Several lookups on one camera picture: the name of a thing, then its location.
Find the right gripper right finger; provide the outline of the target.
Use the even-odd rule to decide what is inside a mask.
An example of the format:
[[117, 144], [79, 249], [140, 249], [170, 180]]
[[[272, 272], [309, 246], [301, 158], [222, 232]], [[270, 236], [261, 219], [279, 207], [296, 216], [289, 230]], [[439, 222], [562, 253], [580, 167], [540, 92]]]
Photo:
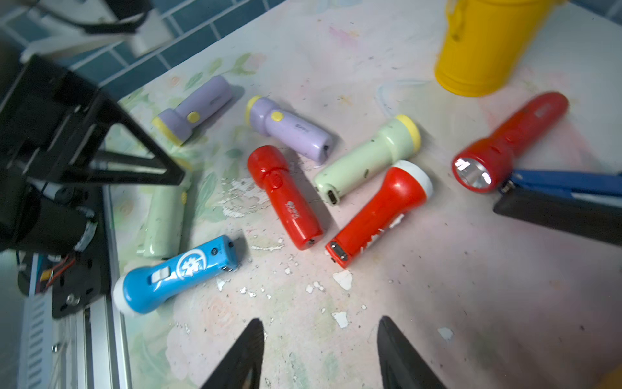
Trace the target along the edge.
[[377, 333], [382, 387], [402, 389], [445, 388], [389, 316], [380, 319]]

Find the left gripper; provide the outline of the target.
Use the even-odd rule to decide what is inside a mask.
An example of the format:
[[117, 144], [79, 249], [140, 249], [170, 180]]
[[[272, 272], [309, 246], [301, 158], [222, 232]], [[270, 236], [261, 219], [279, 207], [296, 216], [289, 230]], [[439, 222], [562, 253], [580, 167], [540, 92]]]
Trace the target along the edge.
[[[1, 248], [105, 253], [103, 185], [177, 186], [181, 167], [103, 92], [40, 56], [1, 77]], [[102, 149], [120, 125], [151, 154]]]

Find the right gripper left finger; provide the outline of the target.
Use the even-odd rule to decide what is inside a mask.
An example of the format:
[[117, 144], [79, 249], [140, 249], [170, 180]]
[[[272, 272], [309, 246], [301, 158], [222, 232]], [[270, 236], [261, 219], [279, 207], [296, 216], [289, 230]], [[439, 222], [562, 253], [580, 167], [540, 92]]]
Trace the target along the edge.
[[264, 349], [262, 321], [252, 319], [202, 389], [259, 389]]

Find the blue white flashlight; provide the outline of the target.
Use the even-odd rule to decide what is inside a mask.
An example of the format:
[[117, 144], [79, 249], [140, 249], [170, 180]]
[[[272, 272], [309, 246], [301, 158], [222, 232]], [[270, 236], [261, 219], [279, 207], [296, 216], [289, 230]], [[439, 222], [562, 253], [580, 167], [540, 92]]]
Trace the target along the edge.
[[119, 278], [113, 302], [125, 315], [155, 311], [170, 298], [238, 269], [233, 240], [222, 235], [152, 267], [138, 267]]

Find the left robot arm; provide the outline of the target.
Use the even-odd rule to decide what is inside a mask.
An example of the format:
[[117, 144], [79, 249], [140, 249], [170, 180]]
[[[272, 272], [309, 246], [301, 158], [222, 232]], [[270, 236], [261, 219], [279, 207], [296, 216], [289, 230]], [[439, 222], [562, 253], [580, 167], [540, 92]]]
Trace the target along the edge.
[[58, 256], [44, 289], [110, 290], [102, 189], [176, 186], [184, 171], [103, 88], [1, 40], [1, 248]]

